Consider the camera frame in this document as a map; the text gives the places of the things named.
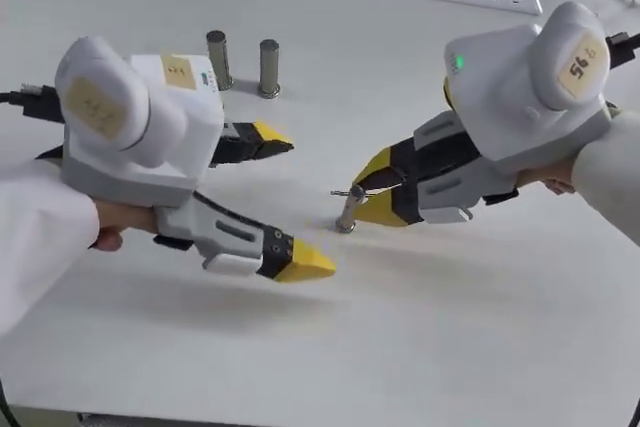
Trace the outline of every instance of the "gray plastic part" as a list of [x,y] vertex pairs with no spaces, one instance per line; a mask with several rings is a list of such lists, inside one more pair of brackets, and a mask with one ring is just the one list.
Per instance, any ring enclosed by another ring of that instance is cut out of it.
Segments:
[[158,232],[167,237],[193,240],[205,264],[220,254],[262,259],[262,229],[231,218],[194,197],[181,207],[155,210]]
[[94,168],[91,162],[83,162],[82,155],[82,149],[71,141],[69,130],[65,128],[61,180],[72,189],[91,197],[141,207],[177,207],[192,195],[193,190],[184,187],[126,180],[119,182]]
[[238,134],[238,131],[236,130],[236,128],[233,125],[233,122],[225,122],[224,123],[224,128],[222,129],[222,137],[226,137],[226,138],[237,137],[237,138],[240,138],[240,135]]
[[[414,132],[416,150],[433,142],[464,132],[460,118],[447,111],[423,124]],[[513,191],[517,175],[503,174],[489,160],[479,157],[452,172],[419,182],[418,206],[427,223],[466,222],[469,209],[482,197]]]
[[578,152],[585,145],[601,138],[611,128],[611,114],[604,97],[601,100],[602,109],[566,136],[502,159],[495,164],[496,168],[503,172],[515,173],[524,169],[544,167]]

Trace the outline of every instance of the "finger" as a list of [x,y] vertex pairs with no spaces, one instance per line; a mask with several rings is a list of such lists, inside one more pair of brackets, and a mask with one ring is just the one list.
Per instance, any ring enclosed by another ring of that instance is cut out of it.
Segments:
[[564,189],[562,189],[562,187],[560,185],[558,185],[558,182],[555,180],[543,180],[542,183],[544,184],[544,186],[549,189],[551,192],[553,192],[556,195],[562,195],[564,194]]
[[575,194],[576,189],[571,184],[567,184],[566,182],[558,181],[558,187],[562,189],[567,194]]
[[96,250],[116,252],[122,247],[122,236],[117,230],[103,230],[94,244]]
[[518,179],[516,180],[516,187],[521,188],[525,185],[532,184],[537,182],[540,179],[539,173],[535,170],[524,170],[518,174]]
[[144,230],[153,234],[158,233],[155,211],[146,207],[119,205],[115,225],[123,225],[127,228]]

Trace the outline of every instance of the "label sticker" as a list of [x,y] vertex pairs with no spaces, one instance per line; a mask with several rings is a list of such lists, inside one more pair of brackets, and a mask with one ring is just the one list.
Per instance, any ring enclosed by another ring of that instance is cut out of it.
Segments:
[[167,84],[181,89],[196,90],[196,79],[189,60],[174,55],[161,55],[160,58]]
[[572,97],[580,97],[595,81],[602,63],[607,59],[607,47],[591,34],[585,34],[558,75],[558,82]]
[[126,109],[96,87],[78,77],[65,95],[65,108],[107,140],[118,136],[127,118]]

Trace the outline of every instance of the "small metal rod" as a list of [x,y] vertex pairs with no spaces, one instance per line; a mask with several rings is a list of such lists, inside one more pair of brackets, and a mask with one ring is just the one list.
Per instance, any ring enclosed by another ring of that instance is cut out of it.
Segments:
[[275,99],[280,95],[278,63],[280,45],[273,39],[260,42],[260,84],[258,94],[263,99]]
[[229,57],[227,55],[227,36],[220,30],[212,30],[207,34],[209,60],[213,65],[213,73],[218,82],[218,90],[229,90],[235,83],[229,73]]
[[[346,190],[332,190],[331,191],[331,195],[337,196],[337,197],[348,197],[349,196],[349,192],[347,192]],[[376,194],[364,194],[365,198],[369,198],[369,197],[373,197]]]
[[349,234],[356,227],[354,214],[356,207],[362,204],[367,197],[365,190],[359,185],[354,185],[349,190],[347,199],[344,202],[342,214],[336,219],[336,229],[341,234]]

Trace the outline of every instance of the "yellow fingertip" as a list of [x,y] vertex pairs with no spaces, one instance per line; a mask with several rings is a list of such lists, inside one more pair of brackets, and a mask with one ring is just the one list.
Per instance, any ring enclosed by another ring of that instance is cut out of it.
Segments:
[[451,95],[451,89],[449,87],[449,78],[445,77],[444,79],[444,100],[447,101],[447,105],[451,107],[451,110],[455,112],[455,102],[453,101],[453,95]]
[[302,240],[294,239],[293,255],[289,265],[275,279],[280,283],[304,282],[331,277],[336,273],[335,264],[315,247]]
[[254,122],[253,126],[256,128],[258,134],[260,134],[260,137],[262,137],[262,140],[264,140],[265,142],[277,140],[279,142],[293,145],[293,141],[291,141],[288,137],[285,137],[280,132],[268,126],[264,122]]

